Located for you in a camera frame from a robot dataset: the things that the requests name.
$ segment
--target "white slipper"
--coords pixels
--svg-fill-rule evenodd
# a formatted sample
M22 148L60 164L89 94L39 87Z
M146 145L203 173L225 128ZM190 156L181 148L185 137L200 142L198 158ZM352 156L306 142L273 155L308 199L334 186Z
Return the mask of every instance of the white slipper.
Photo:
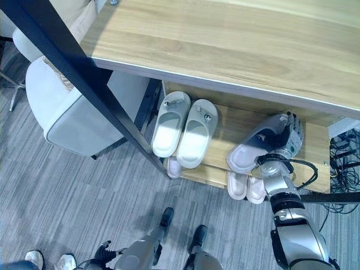
M227 192L234 200L242 200L248 189L248 175L227 172Z
M267 153L265 149L241 144L226 156L226 162L234 172L247 174L257 166L255 159Z
M218 124L218 111L208 100L197 100L187 117L177 160L188 169L199 166Z
M256 157L263 156L272 151L265 138L269 135L280 134L287 123L285 114L277 114L269 117L259 126L254 128L244 141L235 146L226 156L226 162L230 169L236 173L248 173L257 164Z
M25 260L35 264L39 270L43 269L44 266L44 257L39 250L32 250L26 253Z
M54 265L55 270L74 270L77 267L77 261L71 254L64 254L60 257L57 264Z
M246 198L253 204L261 204L266 196L264 181L255 176L249 176L247 181Z
M181 176L182 167L175 156L171 156L167 160L167 172L170 178L179 178Z
M161 103L152 137L152 151L161 158L170 157L178 146L191 100L180 91L168 94Z

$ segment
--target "electrical cable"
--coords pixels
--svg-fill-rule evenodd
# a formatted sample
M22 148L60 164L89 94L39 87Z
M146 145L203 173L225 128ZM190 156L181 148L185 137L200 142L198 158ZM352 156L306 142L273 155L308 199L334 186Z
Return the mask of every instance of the electrical cable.
M321 227L319 229L319 232L321 232L321 230L323 229L323 227L325 225L325 222L327 221L327 218L329 217L329 213L330 213L330 209L327 210L326 217L325 217L325 219L324 219L324 221L323 221L323 223L322 223L322 225L321 225Z
M310 177L309 180L307 180L305 183L302 183L300 186L296 187L297 190L301 190L302 188L309 186L311 183L313 183L317 177L318 177L318 169L316 168L316 166L314 164L312 164L311 162L305 161L305 160L299 160L299 159L278 159L275 157L266 159L266 161L281 161L281 162L292 162L292 163L299 163L299 164L303 164L306 165L310 168L313 169L314 174Z

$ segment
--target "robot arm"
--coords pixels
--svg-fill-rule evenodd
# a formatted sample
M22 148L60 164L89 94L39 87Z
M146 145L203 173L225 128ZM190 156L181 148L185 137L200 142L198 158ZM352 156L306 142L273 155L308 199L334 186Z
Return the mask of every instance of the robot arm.
M276 226L271 231L271 239L279 266L291 270L334 269L329 263L332 260L325 239L290 179L293 167L288 161L299 152L302 140L301 122L288 112L283 132L264 140L267 147L274 150L256 159L259 167L253 173L263 179L271 203ZM313 180L317 177L317 170L314 171Z
M265 176L264 185L274 213L276 229L271 239L277 263L292 270L333 269L325 240L305 210L287 167L269 161L262 165L263 174L273 166L277 172Z

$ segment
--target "desk top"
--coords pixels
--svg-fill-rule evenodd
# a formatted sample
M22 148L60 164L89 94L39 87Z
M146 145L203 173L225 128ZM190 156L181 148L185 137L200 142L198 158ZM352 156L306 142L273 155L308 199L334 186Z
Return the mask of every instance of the desk top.
M360 119L358 0L122 0L82 48L103 68Z

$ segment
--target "gray carpet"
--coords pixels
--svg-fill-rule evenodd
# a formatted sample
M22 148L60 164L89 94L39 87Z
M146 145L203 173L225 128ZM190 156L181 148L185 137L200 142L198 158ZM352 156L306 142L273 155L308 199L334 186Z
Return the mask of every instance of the gray carpet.
M185 179L167 180L129 143L94 161L45 142L26 100L8 111L11 88L0 90L0 261L43 252L47 269L61 254L89 259L105 240L129 246L175 209L156 269L181 269L199 224L204 249L225 269L279 269L272 254L270 205L232 200L226 190ZM325 209L308 204L316 224ZM342 269L360 269L359 208L330 214L322 231Z

